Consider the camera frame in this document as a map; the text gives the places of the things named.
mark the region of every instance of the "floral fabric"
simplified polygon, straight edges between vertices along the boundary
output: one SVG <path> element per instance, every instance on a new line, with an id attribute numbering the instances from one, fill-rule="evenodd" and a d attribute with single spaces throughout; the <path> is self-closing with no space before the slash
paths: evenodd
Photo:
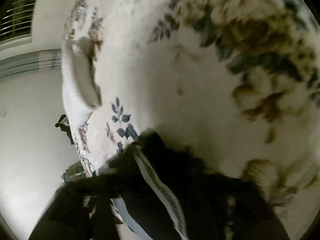
<path id="1" fill-rule="evenodd" d="M 254 182 L 291 239 L 320 209 L 319 25 L 302 0 L 78 0 L 102 107 L 72 130 L 87 176 L 152 128 Z"/>

